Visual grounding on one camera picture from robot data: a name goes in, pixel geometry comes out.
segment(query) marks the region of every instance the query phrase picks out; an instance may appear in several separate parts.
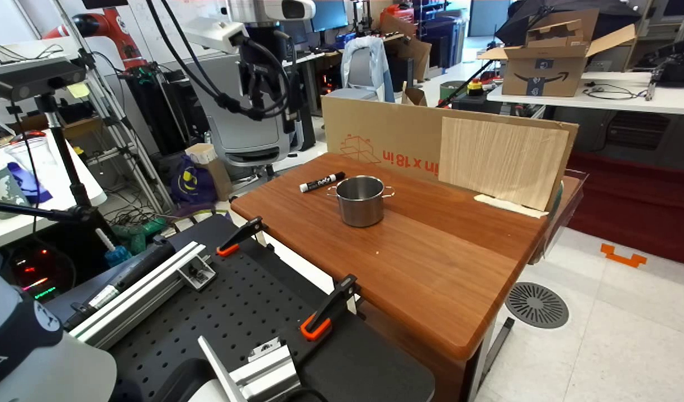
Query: metal bracket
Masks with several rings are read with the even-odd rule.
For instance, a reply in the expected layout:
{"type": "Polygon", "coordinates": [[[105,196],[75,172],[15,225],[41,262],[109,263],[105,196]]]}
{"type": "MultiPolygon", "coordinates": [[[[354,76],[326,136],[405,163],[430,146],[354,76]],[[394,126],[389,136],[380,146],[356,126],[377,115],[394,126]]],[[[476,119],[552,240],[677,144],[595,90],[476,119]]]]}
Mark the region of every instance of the metal bracket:
{"type": "Polygon", "coordinates": [[[184,269],[180,270],[180,276],[182,276],[194,291],[202,291],[202,288],[205,288],[205,284],[212,282],[214,270],[209,265],[205,259],[194,258],[189,265],[184,265],[184,269]]]}
{"type": "Polygon", "coordinates": [[[229,373],[203,335],[199,337],[199,344],[218,379],[222,382],[227,399],[231,402],[273,402],[299,388],[290,348],[284,346],[277,337],[252,348],[249,365],[232,373],[229,373]]]}

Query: paper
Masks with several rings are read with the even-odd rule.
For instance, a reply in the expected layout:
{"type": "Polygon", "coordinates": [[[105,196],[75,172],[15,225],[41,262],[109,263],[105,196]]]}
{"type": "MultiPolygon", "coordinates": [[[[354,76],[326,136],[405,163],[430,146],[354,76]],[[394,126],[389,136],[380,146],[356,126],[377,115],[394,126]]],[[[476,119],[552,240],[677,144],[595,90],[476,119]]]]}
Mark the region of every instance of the paper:
{"type": "Polygon", "coordinates": [[[488,196],[488,195],[476,195],[474,200],[478,204],[486,204],[486,206],[491,206],[491,209],[498,209],[498,210],[510,210],[510,213],[525,215],[525,217],[534,217],[534,220],[541,220],[541,217],[547,215],[547,213],[532,210],[532,209],[510,204],[510,201],[503,201],[503,200],[495,200],[495,196],[488,196]]]}
{"type": "Polygon", "coordinates": [[[70,86],[67,92],[70,92],[75,98],[89,98],[89,87],[87,87],[87,83],[70,86]]]}

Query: stainless steel pot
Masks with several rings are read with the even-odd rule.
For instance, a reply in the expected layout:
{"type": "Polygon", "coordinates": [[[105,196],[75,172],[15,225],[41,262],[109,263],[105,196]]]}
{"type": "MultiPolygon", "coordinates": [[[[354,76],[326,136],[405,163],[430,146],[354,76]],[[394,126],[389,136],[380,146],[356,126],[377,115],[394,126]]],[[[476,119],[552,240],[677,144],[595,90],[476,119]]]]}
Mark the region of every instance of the stainless steel pot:
{"type": "Polygon", "coordinates": [[[345,178],[336,192],[339,217],[354,229],[380,224],[385,220],[385,200],[394,196],[394,190],[376,177],[345,178]]]}

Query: orange tag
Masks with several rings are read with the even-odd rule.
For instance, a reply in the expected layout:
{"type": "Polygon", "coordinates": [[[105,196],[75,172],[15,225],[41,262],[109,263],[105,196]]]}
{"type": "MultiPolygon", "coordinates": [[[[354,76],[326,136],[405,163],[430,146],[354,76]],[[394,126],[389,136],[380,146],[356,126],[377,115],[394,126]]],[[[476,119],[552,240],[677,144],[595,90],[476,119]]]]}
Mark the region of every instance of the orange tag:
{"type": "Polygon", "coordinates": [[[630,265],[630,269],[639,269],[641,263],[649,263],[649,258],[645,254],[634,254],[634,253],[630,258],[614,254],[612,244],[602,244],[602,253],[605,254],[605,259],[630,265]]]}

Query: plywood sheet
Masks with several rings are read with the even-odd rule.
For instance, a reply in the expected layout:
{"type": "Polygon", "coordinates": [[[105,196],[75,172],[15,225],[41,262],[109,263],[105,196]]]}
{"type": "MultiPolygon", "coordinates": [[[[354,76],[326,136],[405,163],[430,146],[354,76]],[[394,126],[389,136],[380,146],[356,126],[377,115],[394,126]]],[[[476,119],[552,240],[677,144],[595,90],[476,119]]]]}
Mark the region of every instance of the plywood sheet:
{"type": "Polygon", "coordinates": [[[573,130],[446,117],[439,178],[545,210],[573,142],[573,130]]]}

